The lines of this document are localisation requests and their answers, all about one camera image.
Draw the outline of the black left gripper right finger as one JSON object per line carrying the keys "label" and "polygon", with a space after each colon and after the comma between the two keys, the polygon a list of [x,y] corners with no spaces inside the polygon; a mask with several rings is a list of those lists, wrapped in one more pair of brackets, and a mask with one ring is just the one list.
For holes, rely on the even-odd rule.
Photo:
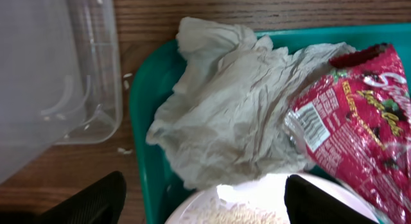
{"label": "black left gripper right finger", "polygon": [[373,224],[379,220],[339,185],[317,186],[300,175],[285,182],[284,204],[291,224]]}

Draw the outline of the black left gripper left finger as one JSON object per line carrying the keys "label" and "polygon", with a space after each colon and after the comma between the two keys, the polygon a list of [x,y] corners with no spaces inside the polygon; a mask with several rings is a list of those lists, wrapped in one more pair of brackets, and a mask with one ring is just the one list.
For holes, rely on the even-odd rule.
{"label": "black left gripper left finger", "polygon": [[123,174],[113,171],[35,218],[37,224],[117,224],[127,196]]}

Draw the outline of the large white plate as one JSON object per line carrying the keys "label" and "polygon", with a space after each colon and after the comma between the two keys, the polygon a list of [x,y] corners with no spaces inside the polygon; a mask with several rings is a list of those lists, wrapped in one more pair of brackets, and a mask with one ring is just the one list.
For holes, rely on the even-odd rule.
{"label": "large white plate", "polygon": [[285,182],[289,174],[268,174],[267,176],[239,185],[218,185],[191,195],[176,208],[166,223],[178,223],[180,217],[193,207],[205,207],[211,201],[222,200],[226,207],[231,208],[235,203],[247,204],[254,208],[276,212],[288,218],[284,204]]}

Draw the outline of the red snack wrapper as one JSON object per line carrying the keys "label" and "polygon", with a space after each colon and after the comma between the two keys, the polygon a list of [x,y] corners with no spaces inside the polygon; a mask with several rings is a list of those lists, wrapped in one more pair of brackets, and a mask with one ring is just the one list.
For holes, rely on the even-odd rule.
{"label": "red snack wrapper", "polygon": [[410,94],[392,44],[341,55],[290,103],[296,145],[393,223],[410,222]]}

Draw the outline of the white napkin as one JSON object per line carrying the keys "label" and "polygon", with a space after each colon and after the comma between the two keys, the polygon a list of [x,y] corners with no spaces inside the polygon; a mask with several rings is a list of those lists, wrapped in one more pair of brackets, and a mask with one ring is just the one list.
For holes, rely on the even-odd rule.
{"label": "white napkin", "polygon": [[248,27],[185,17],[176,36],[186,70],[157,109],[146,141],[188,189],[236,185],[309,164],[283,130],[289,104],[352,53],[344,42],[290,53]]}

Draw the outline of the pile of rice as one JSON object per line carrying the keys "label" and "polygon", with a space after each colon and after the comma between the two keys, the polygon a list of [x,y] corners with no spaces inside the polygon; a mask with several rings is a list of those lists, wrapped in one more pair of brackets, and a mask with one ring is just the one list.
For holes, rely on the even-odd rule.
{"label": "pile of rice", "polygon": [[289,224],[276,212],[235,203],[226,207],[222,200],[211,201],[205,207],[189,208],[178,220],[181,224]]}

